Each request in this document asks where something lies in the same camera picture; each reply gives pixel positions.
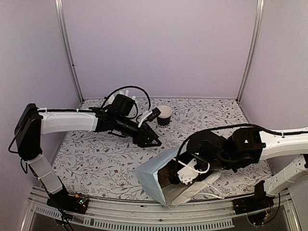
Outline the light blue paper bag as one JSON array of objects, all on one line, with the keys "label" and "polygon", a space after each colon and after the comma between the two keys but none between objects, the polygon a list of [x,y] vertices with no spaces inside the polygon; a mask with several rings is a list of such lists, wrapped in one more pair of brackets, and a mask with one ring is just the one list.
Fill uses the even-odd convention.
[{"label": "light blue paper bag", "polygon": [[135,176],[144,192],[168,208],[182,205],[201,194],[223,199],[222,193],[213,186],[221,175],[219,171],[209,170],[187,185],[169,182],[167,164],[175,164],[178,150],[179,147],[166,150],[135,168]]}]

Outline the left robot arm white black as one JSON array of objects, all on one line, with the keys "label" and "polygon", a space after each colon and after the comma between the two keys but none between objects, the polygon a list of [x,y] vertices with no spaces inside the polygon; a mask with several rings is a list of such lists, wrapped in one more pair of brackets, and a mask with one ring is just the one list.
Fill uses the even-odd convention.
[{"label": "left robot arm white black", "polygon": [[61,209],[70,207],[71,197],[42,155],[42,135],[68,131],[107,132],[121,138],[131,137],[133,144],[141,148],[162,144],[158,135],[148,125],[148,122],[161,114],[160,110],[148,107],[142,114],[130,117],[132,108],[138,106],[134,97],[122,92],[129,88],[124,86],[114,90],[100,107],[86,110],[47,109],[30,103],[23,111],[11,142],[16,144],[15,154],[19,155],[24,172],[30,169]]}]

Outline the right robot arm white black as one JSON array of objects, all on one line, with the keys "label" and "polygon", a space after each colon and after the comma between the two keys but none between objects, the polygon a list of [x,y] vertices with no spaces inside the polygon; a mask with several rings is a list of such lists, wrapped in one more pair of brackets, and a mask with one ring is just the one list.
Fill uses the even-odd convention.
[{"label": "right robot arm white black", "polygon": [[276,175],[255,186],[261,191],[249,198],[249,206],[259,210],[268,197],[308,171],[308,129],[273,131],[254,124],[234,125],[235,131],[225,138],[218,130],[231,126],[208,128],[190,135],[167,164],[172,184],[190,185],[203,182],[210,187],[221,171],[239,169],[278,156],[296,155],[296,159]]}]

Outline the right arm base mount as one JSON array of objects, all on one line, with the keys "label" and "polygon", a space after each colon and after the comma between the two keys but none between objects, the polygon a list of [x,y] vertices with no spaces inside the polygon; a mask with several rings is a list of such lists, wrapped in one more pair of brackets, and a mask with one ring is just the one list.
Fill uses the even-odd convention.
[{"label": "right arm base mount", "polygon": [[272,218],[272,209],[274,206],[274,198],[266,196],[264,189],[265,181],[257,183],[254,186],[254,194],[248,197],[234,199],[232,201],[233,210],[236,215],[254,212],[261,209],[269,208],[269,211],[262,211],[257,214],[248,215],[248,221],[254,226],[261,226],[269,223]]}]

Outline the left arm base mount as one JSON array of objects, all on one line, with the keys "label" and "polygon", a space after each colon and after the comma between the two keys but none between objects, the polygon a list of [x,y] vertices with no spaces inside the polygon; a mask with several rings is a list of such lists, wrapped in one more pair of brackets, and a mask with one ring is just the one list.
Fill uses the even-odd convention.
[{"label": "left arm base mount", "polygon": [[47,200],[47,205],[50,207],[83,215],[86,214],[88,204],[89,198],[80,193],[70,195],[66,192],[58,192],[51,194]]}]

